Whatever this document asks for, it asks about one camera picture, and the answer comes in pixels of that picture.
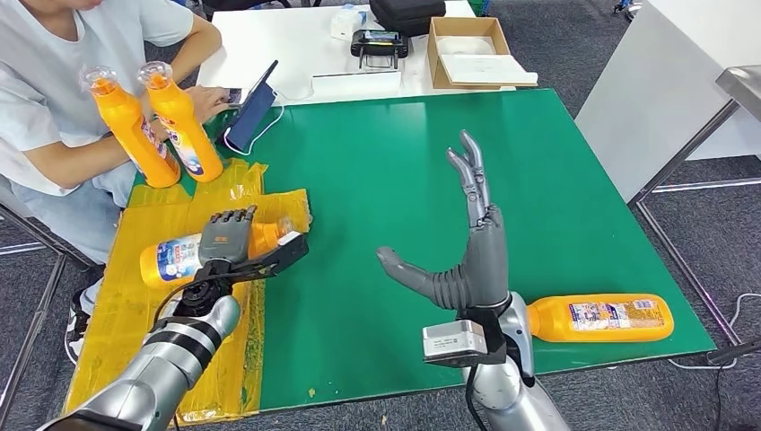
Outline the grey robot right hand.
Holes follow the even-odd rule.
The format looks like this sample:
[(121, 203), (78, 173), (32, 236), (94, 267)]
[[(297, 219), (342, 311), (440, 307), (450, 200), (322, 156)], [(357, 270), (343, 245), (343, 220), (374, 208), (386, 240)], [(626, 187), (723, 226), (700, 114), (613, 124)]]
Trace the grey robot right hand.
[(468, 241), (461, 262), (429, 272), (402, 260), (390, 247), (376, 250), (389, 277), (449, 310), (496, 306), (507, 300), (509, 291), (503, 215), (490, 197), (483, 153), (467, 130), (459, 132), (459, 141), (465, 153), (449, 147), (446, 157), (459, 173), (467, 204)]

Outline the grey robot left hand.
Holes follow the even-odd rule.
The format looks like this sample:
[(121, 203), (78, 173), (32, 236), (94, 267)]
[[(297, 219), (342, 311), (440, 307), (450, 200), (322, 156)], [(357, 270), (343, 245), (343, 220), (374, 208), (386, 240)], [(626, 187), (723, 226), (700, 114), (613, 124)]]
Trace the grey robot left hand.
[(248, 258), (255, 206), (215, 213), (204, 226), (197, 256), (201, 265), (212, 260), (242, 263)]

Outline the person's right hand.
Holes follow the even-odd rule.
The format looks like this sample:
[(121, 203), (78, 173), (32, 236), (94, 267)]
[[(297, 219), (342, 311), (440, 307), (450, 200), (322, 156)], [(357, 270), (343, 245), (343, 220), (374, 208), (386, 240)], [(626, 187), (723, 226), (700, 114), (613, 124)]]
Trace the person's right hand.
[(192, 86), (185, 93), (193, 101), (195, 116), (201, 124), (229, 109), (229, 91), (222, 87)]

